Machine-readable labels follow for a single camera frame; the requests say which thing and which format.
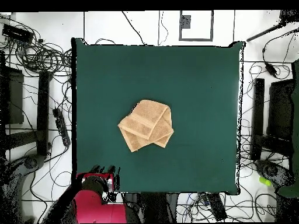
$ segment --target towel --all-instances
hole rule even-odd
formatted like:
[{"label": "towel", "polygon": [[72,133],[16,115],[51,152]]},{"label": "towel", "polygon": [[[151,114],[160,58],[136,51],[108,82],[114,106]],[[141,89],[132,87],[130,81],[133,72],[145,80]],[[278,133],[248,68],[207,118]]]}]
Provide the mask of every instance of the towel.
[{"label": "towel", "polygon": [[165,148],[173,134],[171,110],[165,104],[142,100],[118,127],[131,152],[153,143]]}]

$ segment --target power strip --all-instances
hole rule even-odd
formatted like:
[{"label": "power strip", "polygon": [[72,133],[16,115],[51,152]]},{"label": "power strip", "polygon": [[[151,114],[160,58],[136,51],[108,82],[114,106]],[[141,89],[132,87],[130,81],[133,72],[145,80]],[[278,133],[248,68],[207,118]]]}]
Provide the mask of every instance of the power strip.
[{"label": "power strip", "polygon": [[56,127],[62,137],[62,142],[65,147],[69,147],[71,140],[68,136],[67,127],[65,126],[64,117],[60,109],[53,109],[53,115],[56,118]]}]

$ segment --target wire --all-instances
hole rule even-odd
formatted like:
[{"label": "wire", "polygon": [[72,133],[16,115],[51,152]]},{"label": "wire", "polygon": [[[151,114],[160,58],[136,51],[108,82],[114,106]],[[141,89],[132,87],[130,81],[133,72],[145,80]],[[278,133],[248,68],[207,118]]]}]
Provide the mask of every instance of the wire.
[{"label": "wire", "polygon": [[[61,154],[59,154],[59,155],[57,155],[57,156],[55,156],[55,157],[52,157],[51,159],[54,159],[54,158],[56,158],[56,157],[58,157],[58,156],[62,156],[67,150],[68,150],[68,147],[67,147]],[[46,176],[48,173],[49,173],[49,171],[48,171],[42,178],[40,178],[39,181],[41,181],[43,178],[45,178],[45,176]],[[22,196],[24,196],[28,191],[30,191],[30,189],[28,189],[27,191],[25,191],[25,192],[23,193]]]},{"label": "wire", "polygon": [[258,200],[258,198],[260,197],[260,196],[263,196],[263,195],[267,195],[267,196],[270,196],[270,197],[272,197],[272,198],[274,198],[275,200],[276,200],[276,198],[273,196],[273,195],[271,195],[271,194],[269,194],[269,193],[261,193],[261,194],[259,194],[258,196],[256,196],[256,198],[255,198],[255,201],[254,201],[254,203],[255,203],[255,212],[256,212],[256,215],[258,216],[258,218],[259,218],[259,220],[261,221],[261,222],[263,222],[262,221],[262,219],[260,218],[260,216],[259,216],[259,214],[261,214],[259,211],[258,211],[258,208],[257,208],[257,200]]},{"label": "wire", "polygon": [[164,15],[164,11],[162,12],[162,17],[161,17],[161,25],[164,27],[164,29],[167,31],[167,35],[166,35],[166,38],[165,38],[165,40],[163,40],[160,44],[159,44],[159,37],[158,37],[158,46],[160,46],[164,41],[166,41],[167,40],[167,37],[168,37],[168,30],[167,30],[167,28],[163,25],[163,23],[162,23],[162,21],[163,21],[163,15]]},{"label": "wire", "polygon": [[132,29],[138,34],[138,36],[139,36],[139,38],[140,38],[140,40],[141,40],[141,42],[143,43],[143,45],[145,46],[145,43],[143,42],[143,40],[142,40],[142,38],[141,38],[141,36],[140,36],[140,34],[139,34],[139,32],[138,31],[136,31],[136,29],[132,26],[132,24],[131,24],[131,22],[128,20],[128,17],[127,17],[127,15],[122,11],[122,13],[123,13],[123,15],[124,15],[124,17],[127,19],[127,21],[128,21],[128,23],[130,24],[130,26],[132,27]]},{"label": "wire", "polygon": [[37,195],[35,195],[35,193],[33,192],[33,190],[32,190],[32,184],[33,184],[33,182],[34,182],[34,180],[35,180],[35,171],[33,172],[33,180],[32,180],[32,182],[31,182],[31,184],[30,184],[30,192],[32,193],[32,195],[33,196],[35,196],[38,200],[40,200],[40,201],[42,201],[42,202],[44,202],[45,203],[45,205],[46,205],[46,208],[44,209],[44,212],[40,215],[40,217],[39,217],[39,219],[37,220],[37,224],[39,224],[40,223],[40,219],[41,219],[41,217],[44,215],[44,213],[46,212],[46,210],[47,210],[47,208],[48,208],[48,204],[43,200],[43,199],[41,199],[40,197],[38,197]]},{"label": "wire", "polygon": [[[55,180],[54,180],[54,182],[53,182],[53,185],[52,185],[52,190],[51,190],[51,200],[53,201],[53,187],[54,187],[54,185],[56,184],[55,183],[55,181],[56,181],[56,179],[58,179],[58,177],[60,176],[60,175],[62,175],[63,173],[69,173],[70,175],[72,175],[72,173],[70,173],[69,171],[62,171],[59,175],[57,175],[57,177],[55,178]],[[71,183],[69,183],[68,185],[59,185],[60,187],[68,187],[68,186],[70,186],[71,185]]]},{"label": "wire", "polygon": [[100,42],[100,41],[102,41],[102,40],[106,40],[106,41],[112,42],[114,45],[116,45],[115,42],[114,42],[113,40],[108,40],[108,39],[106,39],[106,38],[99,38],[99,39],[96,41],[95,45],[97,45],[97,43]]}]

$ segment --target green mat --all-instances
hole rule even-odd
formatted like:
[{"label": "green mat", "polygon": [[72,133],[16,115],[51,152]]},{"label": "green mat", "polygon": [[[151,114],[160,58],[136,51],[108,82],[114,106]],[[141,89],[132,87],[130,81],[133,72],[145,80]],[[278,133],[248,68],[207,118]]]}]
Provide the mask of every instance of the green mat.
[{"label": "green mat", "polygon": [[[120,191],[130,193],[237,193],[243,43],[223,48],[75,41],[78,173],[96,164],[121,167]],[[142,99],[167,104],[175,132],[165,149],[152,144],[131,153],[117,125]]]}]

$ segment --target plug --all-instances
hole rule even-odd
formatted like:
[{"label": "plug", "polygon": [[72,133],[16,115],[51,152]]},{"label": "plug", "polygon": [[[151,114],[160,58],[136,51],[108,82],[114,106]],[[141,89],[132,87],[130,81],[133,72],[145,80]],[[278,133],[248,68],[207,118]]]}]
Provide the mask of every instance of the plug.
[{"label": "plug", "polygon": [[272,76],[274,76],[275,78],[277,78],[277,71],[275,70],[274,66],[272,64],[269,64],[267,62],[265,62],[266,65],[266,70],[268,71],[268,73]]}]

